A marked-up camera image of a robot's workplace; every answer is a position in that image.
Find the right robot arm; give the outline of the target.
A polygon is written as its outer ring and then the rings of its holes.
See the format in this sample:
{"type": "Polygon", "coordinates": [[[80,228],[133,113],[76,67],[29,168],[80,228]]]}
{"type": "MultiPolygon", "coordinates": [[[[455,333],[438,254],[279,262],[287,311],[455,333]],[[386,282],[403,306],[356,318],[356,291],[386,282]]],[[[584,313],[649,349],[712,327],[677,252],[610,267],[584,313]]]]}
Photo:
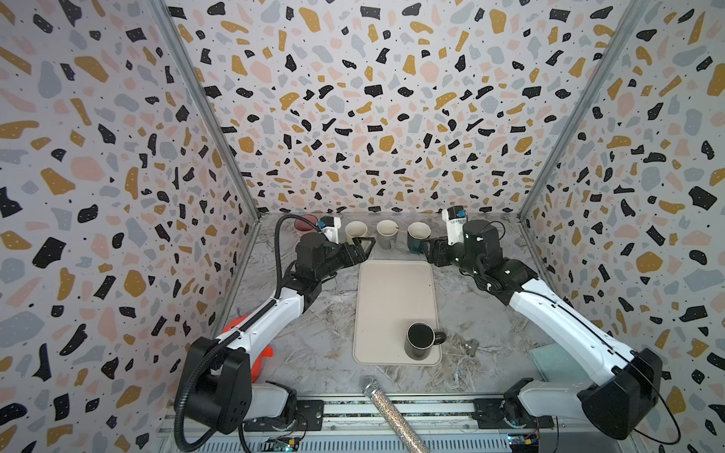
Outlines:
{"type": "Polygon", "coordinates": [[[539,417],[588,421],[602,434],[624,440],[660,401],[663,363],[648,348],[636,351],[569,307],[520,260],[504,256],[498,230],[485,220],[447,221],[447,236],[426,239],[428,263],[456,266],[476,286],[539,326],[585,370],[566,386],[521,379],[503,396],[502,417],[526,426],[539,417]]]}

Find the black mug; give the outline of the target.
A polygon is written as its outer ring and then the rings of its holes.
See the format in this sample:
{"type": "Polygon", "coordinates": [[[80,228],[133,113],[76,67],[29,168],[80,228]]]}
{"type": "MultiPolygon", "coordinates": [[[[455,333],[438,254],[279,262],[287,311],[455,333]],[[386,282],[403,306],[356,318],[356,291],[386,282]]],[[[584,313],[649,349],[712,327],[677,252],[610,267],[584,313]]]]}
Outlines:
{"type": "Polygon", "coordinates": [[[436,345],[442,345],[445,341],[445,332],[436,331],[426,323],[416,322],[407,328],[404,350],[410,359],[422,361],[430,356],[436,345]]]}

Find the pink mug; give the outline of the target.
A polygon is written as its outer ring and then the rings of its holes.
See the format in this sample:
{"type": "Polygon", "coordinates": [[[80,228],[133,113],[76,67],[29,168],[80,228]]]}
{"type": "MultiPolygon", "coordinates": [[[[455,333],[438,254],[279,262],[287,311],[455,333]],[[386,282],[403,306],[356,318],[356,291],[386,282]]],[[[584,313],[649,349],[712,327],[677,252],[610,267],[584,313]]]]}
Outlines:
{"type": "Polygon", "coordinates": [[[319,231],[318,220],[312,214],[297,215],[295,229],[299,232],[319,231]]]}

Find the light green mug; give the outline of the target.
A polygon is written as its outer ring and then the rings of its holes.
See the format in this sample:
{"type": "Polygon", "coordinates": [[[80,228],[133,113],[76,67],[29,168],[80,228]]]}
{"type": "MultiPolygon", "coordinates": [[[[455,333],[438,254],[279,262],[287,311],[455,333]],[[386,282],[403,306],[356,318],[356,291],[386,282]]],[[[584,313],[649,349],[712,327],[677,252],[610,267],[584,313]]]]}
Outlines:
{"type": "Polygon", "coordinates": [[[345,235],[347,243],[353,245],[355,239],[364,241],[368,238],[368,228],[362,221],[351,221],[345,226],[345,235]]]}

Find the grey frosted cup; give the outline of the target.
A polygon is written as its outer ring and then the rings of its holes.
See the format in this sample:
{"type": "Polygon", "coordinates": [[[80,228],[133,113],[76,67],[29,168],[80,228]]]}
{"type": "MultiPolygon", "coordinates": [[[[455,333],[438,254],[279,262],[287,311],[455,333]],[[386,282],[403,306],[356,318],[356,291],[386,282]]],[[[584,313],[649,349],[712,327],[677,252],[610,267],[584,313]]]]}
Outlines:
{"type": "Polygon", "coordinates": [[[396,243],[399,231],[400,227],[397,222],[389,219],[379,221],[376,226],[378,246],[385,250],[391,249],[396,243]]]}

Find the dark green mug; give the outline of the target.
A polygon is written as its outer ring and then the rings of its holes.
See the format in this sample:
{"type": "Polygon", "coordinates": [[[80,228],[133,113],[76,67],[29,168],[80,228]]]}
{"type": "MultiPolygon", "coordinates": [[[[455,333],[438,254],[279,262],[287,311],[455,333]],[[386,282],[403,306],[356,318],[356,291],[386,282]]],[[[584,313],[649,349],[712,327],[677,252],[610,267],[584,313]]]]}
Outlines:
{"type": "Polygon", "coordinates": [[[413,222],[407,229],[407,247],[413,254],[423,253],[423,243],[430,239],[432,229],[423,222],[413,222]]]}

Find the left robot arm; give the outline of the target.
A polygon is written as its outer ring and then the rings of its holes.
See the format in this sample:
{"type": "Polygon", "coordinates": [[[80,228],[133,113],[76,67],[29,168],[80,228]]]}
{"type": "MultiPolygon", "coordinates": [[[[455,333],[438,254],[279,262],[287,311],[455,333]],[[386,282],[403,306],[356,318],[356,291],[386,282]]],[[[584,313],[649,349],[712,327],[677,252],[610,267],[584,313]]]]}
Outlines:
{"type": "Polygon", "coordinates": [[[175,398],[174,438],[194,451],[213,434],[230,434],[245,422],[268,419],[282,428],[294,424],[296,391],[268,381],[256,383],[252,366],[264,349],[315,302],[323,284],[343,269],[369,259],[373,238],[334,243],[321,232],[303,235],[296,259],[281,272],[272,296],[247,319],[216,338],[192,343],[175,398]]]}

